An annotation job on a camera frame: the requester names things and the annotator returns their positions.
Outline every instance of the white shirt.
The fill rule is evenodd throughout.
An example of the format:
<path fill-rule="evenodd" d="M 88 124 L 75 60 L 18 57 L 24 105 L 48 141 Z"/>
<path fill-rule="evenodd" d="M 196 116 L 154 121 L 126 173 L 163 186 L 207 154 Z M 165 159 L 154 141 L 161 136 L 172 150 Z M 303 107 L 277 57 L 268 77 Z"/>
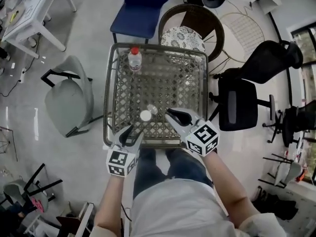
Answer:
<path fill-rule="evenodd" d="M 172 179 L 140 193 L 131 211 L 131 237 L 286 237 L 272 213 L 257 214 L 235 229 L 209 186 Z M 95 227 L 90 237 L 115 237 Z"/>

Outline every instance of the red bottle cap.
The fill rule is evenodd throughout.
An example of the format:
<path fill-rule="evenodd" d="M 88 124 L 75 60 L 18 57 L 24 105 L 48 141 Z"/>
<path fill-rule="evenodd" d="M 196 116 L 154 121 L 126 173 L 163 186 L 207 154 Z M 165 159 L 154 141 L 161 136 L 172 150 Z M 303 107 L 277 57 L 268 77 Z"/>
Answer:
<path fill-rule="evenodd" d="M 139 52 L 139 48 L 135 46 L 135 47 L 132 47 L 130 51 L 133 55 L 136 55 Z"/>

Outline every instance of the white desk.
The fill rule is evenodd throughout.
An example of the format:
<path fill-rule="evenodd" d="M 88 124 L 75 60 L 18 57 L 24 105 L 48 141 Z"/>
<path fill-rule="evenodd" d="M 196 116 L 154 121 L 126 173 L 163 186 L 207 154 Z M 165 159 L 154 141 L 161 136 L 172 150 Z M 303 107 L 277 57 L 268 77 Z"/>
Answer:
<path fill-rule="evenodd" d="M 5 30 L 2 40 L 38 59 L 39 55 L 28 49 L 21 42 L 36 33 L 41 33 L 60 51 L 65 51 L 66 47 L 42 25 L 45 17 L 50 18 L 47 12 L 53 1 L 54 0 L 23 0 L 22 3 L 25 6 L 24 14 L 18 22 Z M 72 0 L 67 0 L 67 2 L 74 12 L 77 11 Z"/>

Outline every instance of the gray chair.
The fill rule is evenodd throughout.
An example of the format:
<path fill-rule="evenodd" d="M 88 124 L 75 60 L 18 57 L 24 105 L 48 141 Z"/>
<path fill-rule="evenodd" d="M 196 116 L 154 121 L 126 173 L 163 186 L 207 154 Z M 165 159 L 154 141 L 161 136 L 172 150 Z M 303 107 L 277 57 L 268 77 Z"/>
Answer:
<path fill-rule="evenodd" d="M 275 154 L 272 154 L 272 155 L 280 159 L 272 159 L 272 158 L 266 158 L 266 157 L 263 157 L 263 159 L 279 162 L 276 175 L 273 176 L 272 174 L 268 173 L 268 175 L 274 179 L 274 182 L 271 183 L 262 179 L 258 179 L 258 180 L 260 182 L 284 189 L 290 181 L 294 180 L 296 177 L 298 177 L 302 173 L 303 171 L 302 166 L 298 162 L 295 162 L 291 159 L 287 159 Z"/>
<path fill-rule="evenodd" d="M 55 85 L 47 78 L 49 75 L 63 76 L 67 79 Z M 46 109 L 55 127 L 64 137 L 88 132 L 88 130 L 79 130 L 103 117 L 102 115 L 92 118 L 94 105 L 92 79 L 87 78 L 77 57 L 69 56 L 41 79 L 52 87 L 45 98 Z M 81 87 L 73 79 L 80 79 Z"/>
<path fill-rule="evenodd" d="M 26 203 L 26 200 L 30 199 L 33 205 L 34 205 L 34 201 L 37 204 L 36 207 L 34 206 L 33 210 L 36 210 L 36 208 L 38 208 L 42 212 L 46 212 L 48 210 L 48 202 L 55 199 L 55 196 L 48 197 L 47 193 L 44 191 L 63 182 L 63 180 L 59 179 L 56 182 L 53 182 L 44 187 L 39 186 L 40 185 L 39 181 L 37 181 L 34 184 L 33 181 L 35 180 L 39 172 L 44 167 L 45 167 L 45 164 L 43 163 L 37 169 L 37 171 L 33 174 L 33 176 L 29 179 L 27 183 L 21 179 L 18 179 L 13 182 L 5 184 L 3 187 L 3 193 L 5 194 L 6 199 L 2 201 L 1 203 L 8 200 L 11 204 L 18 202 L 23 207 L 24 204 Z"/>

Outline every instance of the black office chair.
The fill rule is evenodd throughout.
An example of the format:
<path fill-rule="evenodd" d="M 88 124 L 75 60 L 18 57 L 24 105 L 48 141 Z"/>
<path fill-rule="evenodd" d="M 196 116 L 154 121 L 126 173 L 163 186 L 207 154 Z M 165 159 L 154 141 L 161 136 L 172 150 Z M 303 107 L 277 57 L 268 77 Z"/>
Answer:
<path fill-rule="evenodd" d="M 279 44 L 268 40 L 261 43 L 241 68 L 227 69 L 213 76 L 219 79 L 219 95 L 209 93 L 209 98 L 218 103 L 209 120 L 219 113 L 222 131 L 252 128 L 257 125 L 258 105 L 270 108 L 270 120 L 274 120 L 273 96 L 270 95 L 269 101 L 257 99 L 256 87 L 249 81 L 266 83 L 289 67 L 298 69 L 302 63 L 302 52 L 293 42 L 283 41 Z"/>
<path fill-rule="evenodd" d="M 276 122 L 273 124 L 263 123 L 263 127 L 275 127 L 273 136 L 268 143 L 272 143 L 277 134 L 282 133 L 284 145 L 288 148 L 291 143 L 299 146 L 300 139 L 294 140 L 294 133 L 305 130 L 316 130 L 316 100 L 311 101 L 303 107 L 292 106 L 285 109 L 284 114 L 279 111 L 276 116 Z"/>

